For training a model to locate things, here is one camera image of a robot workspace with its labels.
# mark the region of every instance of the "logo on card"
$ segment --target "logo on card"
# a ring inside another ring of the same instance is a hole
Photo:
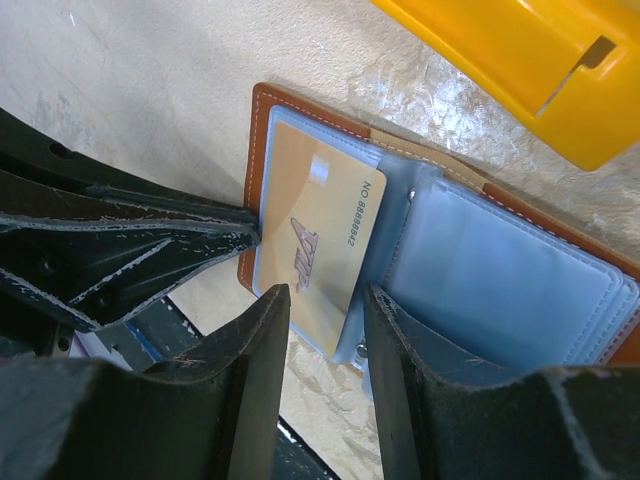
[[[296,237],[298,237],[301,247],[296,249],[296,258],[293,262],[293,267],[298,271],[296,292],[299,292],[301,289],[306,290],[311,281],[311,269],[313,268],[313,260],[316,256],[318,234],[311,233],[293,217],[291,217],[291,226],[296,233]]]

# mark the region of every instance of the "yellow box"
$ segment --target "yellow box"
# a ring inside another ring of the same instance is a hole
[[[640,0],[373,0],[571,162],[640,140]]]

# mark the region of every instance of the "worn scratched surface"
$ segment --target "worn scratched surface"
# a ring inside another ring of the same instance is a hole
[[[272,80],[459,152],[640,257],[640,147],[581,172],[364,0],[0,0],[0,42],[2,108],[150,180],[239,204],[251,88]],[[204,333],[252,301],[235,269],[173,295]],[[294,334],[282,414],[342,478],[381,478],[360,379]]]

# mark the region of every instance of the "gold card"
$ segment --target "gold card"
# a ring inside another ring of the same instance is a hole
[[[275,125],[268,170],[254,282],[259,292],[288,283],[292,323],[332,356],[386,177],[282,121]]]

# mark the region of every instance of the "wallet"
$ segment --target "wallet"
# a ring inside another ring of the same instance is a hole
[[[266,83],[244,204],[262,243],[238,279],[292,286],[291,324],[366,369],[366,285],[474,358],[527,373],[640,359],[640,265],[463,161]]]

